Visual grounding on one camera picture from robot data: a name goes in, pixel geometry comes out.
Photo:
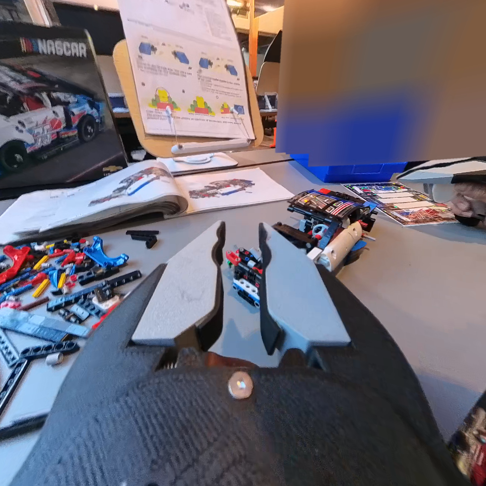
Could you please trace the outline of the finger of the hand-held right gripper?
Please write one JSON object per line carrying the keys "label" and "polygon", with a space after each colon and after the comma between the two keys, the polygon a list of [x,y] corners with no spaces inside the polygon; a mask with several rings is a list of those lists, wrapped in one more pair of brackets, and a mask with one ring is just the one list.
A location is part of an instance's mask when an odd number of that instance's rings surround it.
{"label": "finger of the hand-held right gripper", "polygon": [[401,183],[421,183],[427,186],[427,193],[429,195],[434,195],[434,186],[454,183],[458,181],[458,177],[463,174],[485,174],[485,163],[463,162],[448,167],[429,168],[427,170],[420,170],[413,173],[406,173],[405,171],[397,176],[397,181]]}
{"label": "finger of the hand-held right gripper", "polygon": [[481,161],[485,163],[485,156],[476,156],[476,157],[466,157],[466,158],[453,158],[453,159],[437,159],[437,160],[428,160],[428,161],[420,161],[420,162],[408,162],[406,164],[406,173],[413,173],[420,170],[427,170],[429,168],[435,167],[448,167],[453,164],[469,162],[469,161]]}

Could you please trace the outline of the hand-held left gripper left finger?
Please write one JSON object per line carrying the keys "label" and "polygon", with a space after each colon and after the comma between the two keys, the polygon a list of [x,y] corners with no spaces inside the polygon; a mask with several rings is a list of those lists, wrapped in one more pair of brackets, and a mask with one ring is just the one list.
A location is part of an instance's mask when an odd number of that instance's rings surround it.
{"label": "hand-held left gripper left finger", "polygon": [[209,350],[222,332],[222,248],[217,221],[163,266],[131,340],[138,345]]}

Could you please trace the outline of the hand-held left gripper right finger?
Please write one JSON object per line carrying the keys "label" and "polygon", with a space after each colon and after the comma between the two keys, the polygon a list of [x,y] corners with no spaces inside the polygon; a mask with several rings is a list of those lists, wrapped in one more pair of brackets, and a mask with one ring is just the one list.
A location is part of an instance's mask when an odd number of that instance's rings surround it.
{"label": "hand-held left gripper right finger", "polygon": [[327,270],[265,222],[259,224],[259,248],[260,333],[267,354],[348,346],[351,338],[320,273]]}

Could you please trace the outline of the holographic sticker sheet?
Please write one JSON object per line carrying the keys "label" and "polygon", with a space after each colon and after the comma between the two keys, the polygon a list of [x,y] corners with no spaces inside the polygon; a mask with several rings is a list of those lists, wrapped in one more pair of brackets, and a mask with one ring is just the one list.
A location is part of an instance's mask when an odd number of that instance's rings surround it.
{"label": "holographic sticker sheet", "polygon": [[403,227],[456,222],[444,203],[435,203],[423,193],[398,182],[344,184],[366,202],[376,204],[383,214]]}

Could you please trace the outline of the toy brick car model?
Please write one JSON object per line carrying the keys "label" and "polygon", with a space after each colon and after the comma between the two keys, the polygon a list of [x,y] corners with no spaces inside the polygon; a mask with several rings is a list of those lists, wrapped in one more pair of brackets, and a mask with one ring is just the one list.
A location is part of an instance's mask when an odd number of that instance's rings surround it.
{"label": "toy brick car model", "polygon": [[[316,264],[336,273],[358,260],[373,228],[376,203],[326,189],[303,191],[288,201],[287,210],[300,216],[299,227],[277,222],[272,228]],[[233,271],[232,287],[241,299],[260,307],[263,263],[259,249],[239,247],[226,252]]]}

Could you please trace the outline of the pile of toy bricks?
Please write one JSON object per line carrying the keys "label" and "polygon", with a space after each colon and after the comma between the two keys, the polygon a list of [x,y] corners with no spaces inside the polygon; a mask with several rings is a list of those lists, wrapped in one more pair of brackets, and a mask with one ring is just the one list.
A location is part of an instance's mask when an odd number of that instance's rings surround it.
{"label": "pile of toy bricks", "polygon": [[34,361],[54,368],[80,350],[123,299],[118,292],[141,280],[140,270],[102,268],[83,253],[92,241],[5,246],[1,250],[1,416]]}

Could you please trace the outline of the grey desk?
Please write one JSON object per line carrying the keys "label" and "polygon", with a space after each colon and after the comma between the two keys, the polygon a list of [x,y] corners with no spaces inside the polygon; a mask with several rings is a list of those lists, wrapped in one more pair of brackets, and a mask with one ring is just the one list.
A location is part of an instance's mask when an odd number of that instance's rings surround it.
{"label": "grey desk", "polygon": [[[322,183],[289,155],[257,150],[232,155],[234,171],[261,168],[293,194],[341,186]],[[258,246],[258,223],[295,225],[285,202],[201,213],[161,221],[147,215],[133,222],[95,232],[111,256],[127,253],[124,272],[148,275],[218,220],[226,222],[224,251],[234,245]],[[126,234],[129,228],[158,229],[158,243],[145,249]],[[419,378],[446,441],[485,390],[485,229],[458,223],[402,227],[378,214],[359,260],[337,277],[380,320]],[[215,353],[272,367],[278,355],[267,355],[258,312],[241,300],[224,266],[224,328],[211,348]],[[58,367],[32,363],[5,410],[2,426],[47,411],[76,356]],[[1,485],[9,485],[40,431],[1,441]]]}

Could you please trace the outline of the person's right hand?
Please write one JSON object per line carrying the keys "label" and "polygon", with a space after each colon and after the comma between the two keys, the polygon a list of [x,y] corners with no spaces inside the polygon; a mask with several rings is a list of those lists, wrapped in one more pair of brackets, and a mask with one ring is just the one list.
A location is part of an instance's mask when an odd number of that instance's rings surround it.
{"label": "person's right hand", "polygon": [[467,227],[485,228],[485,182],[453,184],[450,201],[456,220]]}

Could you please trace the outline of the blue storage bin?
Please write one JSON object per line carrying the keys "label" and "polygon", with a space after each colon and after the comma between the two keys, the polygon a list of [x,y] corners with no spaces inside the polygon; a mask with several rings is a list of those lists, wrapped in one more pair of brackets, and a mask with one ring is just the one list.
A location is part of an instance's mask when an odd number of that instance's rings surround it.
{"label": "blue storage bin", "polygon": [[402,162],[347,166],[310,166],[307,154],[291,154],[290,156],[324,183],[386,183],[391,180],[393,174],[403,173],[407,165],[407,162]]}

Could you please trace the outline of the blue wishbone brick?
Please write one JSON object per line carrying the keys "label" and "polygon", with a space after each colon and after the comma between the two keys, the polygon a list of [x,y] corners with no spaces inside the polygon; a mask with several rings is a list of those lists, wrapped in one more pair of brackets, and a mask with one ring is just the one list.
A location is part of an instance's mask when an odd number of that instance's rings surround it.
{"label": "blue wishbone brick", "polygon": [[104,251],[104,242],[99,236],[93,237],[92,244],[85,246],[83,248],[83,253],[102,268],[123,266],[129,260],[129,256],[125,253],[122,253],[117,257],[107,256]]}

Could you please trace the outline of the open instruction booklet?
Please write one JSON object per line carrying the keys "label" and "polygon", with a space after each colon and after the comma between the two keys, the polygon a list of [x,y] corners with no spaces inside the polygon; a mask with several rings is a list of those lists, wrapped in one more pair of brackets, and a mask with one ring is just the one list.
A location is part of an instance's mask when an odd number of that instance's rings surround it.
{"label": "open instruction booklet", "polygon": [[1,214],[1,245],[98,231],[152,213],[172,218],[291,197],[259,168],[174,177],[161,161],[147,160],[77,188],[22,195]]}

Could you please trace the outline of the toy car set box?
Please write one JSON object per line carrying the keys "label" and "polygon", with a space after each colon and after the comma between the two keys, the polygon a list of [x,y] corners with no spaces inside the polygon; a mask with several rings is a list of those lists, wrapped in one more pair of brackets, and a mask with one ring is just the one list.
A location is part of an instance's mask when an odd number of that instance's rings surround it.
{"label": "toy car set box", "polygon": [[127,166],[88,32],[1,21],[1,199]]}

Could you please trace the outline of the wooden document stand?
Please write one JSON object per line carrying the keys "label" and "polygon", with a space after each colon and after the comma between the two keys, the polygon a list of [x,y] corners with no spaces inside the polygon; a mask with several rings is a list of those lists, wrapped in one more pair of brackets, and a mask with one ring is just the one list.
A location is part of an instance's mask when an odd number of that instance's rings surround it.
{"label": "wooden document stand", "polygon": [[211,138],[182,137],[178,135],[149,135],[145,132],[138,103],[135,80],[126,40],[119,41],[113,51],[113,60],[120,85],[129,109],[137,138],[142,147],[156,157],[169,158],[189,155],[201,155],[213,152],[245,151],[261,145],[264,129],[259,113],[257,95],[251,73],[246,65],[246,80],[251,121],[255,139],[247,138]]}

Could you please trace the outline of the printed instruction sheet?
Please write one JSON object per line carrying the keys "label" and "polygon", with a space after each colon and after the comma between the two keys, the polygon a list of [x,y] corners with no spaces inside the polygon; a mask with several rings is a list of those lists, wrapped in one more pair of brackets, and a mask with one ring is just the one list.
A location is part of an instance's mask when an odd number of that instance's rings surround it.
{"label": "printed instruction sheet", "polygon": [[255,139],[226,1],[118,1],[145,132]]}

